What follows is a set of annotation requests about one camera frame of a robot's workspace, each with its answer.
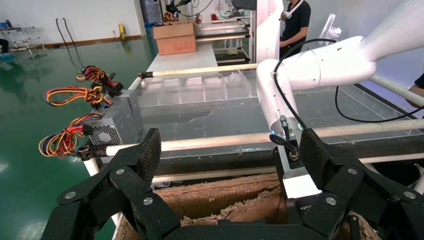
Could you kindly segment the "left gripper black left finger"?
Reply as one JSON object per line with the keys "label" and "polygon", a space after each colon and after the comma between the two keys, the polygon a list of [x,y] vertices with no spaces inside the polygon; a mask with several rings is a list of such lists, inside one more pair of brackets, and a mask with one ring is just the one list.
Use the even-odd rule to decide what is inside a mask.
{"label": "left gripper black left finger", "polygon": [[165,239],[181,223],[151,188],[160,158],[161,136],[151,128],[141,143],[120,149],[104,170],[58,196],[42,239],[92,240],[117,213],[142,239]]}

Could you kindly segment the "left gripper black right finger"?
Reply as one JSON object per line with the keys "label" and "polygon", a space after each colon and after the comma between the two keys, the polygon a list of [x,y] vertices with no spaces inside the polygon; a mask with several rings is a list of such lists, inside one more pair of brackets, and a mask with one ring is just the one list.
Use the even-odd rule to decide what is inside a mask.
{"label": "left gripper black right finger", "polygon": [[383,239],[423,239],[424,198],[418,192],[369,170],[310,128],[302,132],[300,157],[320,190],[303,216],[307,227],[331,240],[353,212],[376,226]]}

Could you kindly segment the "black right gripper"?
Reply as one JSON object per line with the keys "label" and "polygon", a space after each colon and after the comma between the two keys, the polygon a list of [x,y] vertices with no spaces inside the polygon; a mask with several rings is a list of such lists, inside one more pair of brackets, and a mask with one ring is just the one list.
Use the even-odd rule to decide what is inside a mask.
{"label": "black right gripper", "polygon": [[288,224],[303,226],[321,226],[324,223],[326,193],[298,198],[288,198],[286,202]]}

